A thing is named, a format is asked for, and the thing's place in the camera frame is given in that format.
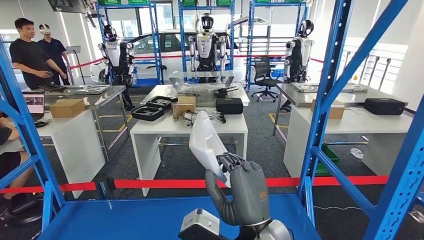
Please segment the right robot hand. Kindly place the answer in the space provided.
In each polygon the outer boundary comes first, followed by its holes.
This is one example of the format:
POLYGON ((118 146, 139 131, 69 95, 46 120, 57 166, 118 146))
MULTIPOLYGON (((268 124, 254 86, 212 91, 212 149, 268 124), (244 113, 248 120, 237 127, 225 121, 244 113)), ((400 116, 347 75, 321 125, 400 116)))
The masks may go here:
POLYGON ((221 220, 231 226, 254 226, 269 220, 269 192, 263 169, 254 161, 226 152, 217 161, 229 173, 232 200, 217 185, 216 174, 205 171, 205 186, 221 220))

